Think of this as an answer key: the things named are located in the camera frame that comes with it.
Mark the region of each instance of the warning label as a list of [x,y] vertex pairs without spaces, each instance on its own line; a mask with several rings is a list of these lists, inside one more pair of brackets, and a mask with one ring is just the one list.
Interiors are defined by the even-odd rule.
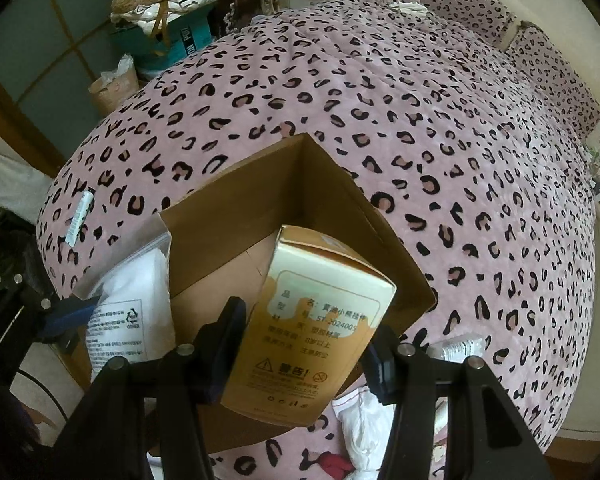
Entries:
[[124,356],[130,363],[145,360],[142,301],[97,306],[87,325],[85,343],[94,375],[117,355]]
[[324,372],[318,372],[317,374],[314,374],[313,379],[315,383],[323,383],[324,381],[327,380],[328,375]]
[[273,368],[271,367],[271,361],[269,361],[268,357],[256,364],[256,368],[258,370],[264,370],[266,372],[273,372]]

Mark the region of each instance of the recycling symbol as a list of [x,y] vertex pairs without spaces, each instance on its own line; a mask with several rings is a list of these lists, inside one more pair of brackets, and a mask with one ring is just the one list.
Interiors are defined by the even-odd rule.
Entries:
[[133,323],[138,321],[138,313],[134,308],[132,308],[129,312],[126,313],[126,322]]

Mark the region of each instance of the bottle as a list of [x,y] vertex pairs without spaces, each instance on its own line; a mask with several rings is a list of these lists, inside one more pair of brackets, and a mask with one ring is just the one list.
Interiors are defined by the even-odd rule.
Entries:
[[447,339],[427,348],[427,355],[434,359],[462,363],[471,356],[482,356],[486,349],[486,341],[483,336],[474,333]]

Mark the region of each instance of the leopard print blanket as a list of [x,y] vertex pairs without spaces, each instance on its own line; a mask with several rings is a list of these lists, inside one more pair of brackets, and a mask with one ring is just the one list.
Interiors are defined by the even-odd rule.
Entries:
[[[592,197],[580,145],[506,54],[393,0],[286,10],[183,60],[112,113],[53,183],[38,243],[61,296],[146,216],[279,140],[309,132],[382,211],[437,305],[419,346],[478,333],[545,450],[587,349]],[[92,211],[64,243],[86,187]],[[218,478],[323,479],[343,453],[331,409],[310,428],[212,456]],[[434,464],[440,478],[443,464]]]

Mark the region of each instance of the white plastic bag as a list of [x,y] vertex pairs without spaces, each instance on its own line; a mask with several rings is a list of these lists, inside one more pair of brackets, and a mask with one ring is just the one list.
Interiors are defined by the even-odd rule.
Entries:
[[342,423],[349,459],[356,468],[347,480],[377,478],[394,423],[395,405],[380,404],[368,386],[353,390],[332,404],[336,418]]
[[158,247],[140,251],[104,276],[86,345],[92,381],[114,356],[151,361],[174,348],[168,261]]
[[129,55],[125,54],[120,58],[118,62],[118,68],[110,72],[101,72],[100,78],[102,79],[102,85],[106,86],[110,84],[115,78],[122,76],[134,67],[134,59]]

